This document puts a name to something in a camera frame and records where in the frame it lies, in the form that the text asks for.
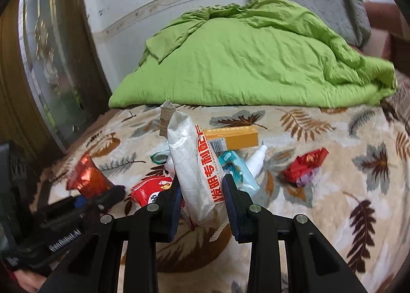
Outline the left hand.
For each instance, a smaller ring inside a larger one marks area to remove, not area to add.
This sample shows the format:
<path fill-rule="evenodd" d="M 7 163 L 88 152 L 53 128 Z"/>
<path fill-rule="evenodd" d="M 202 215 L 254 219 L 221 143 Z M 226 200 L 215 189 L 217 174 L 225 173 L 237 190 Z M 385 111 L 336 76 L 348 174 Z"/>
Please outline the left hand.
<path fill-rule="evenodd" d="M 12 273 L 9 292 L 37 293 L 47 280 L 46 277 L 29 270 L 19 269 Z"/>

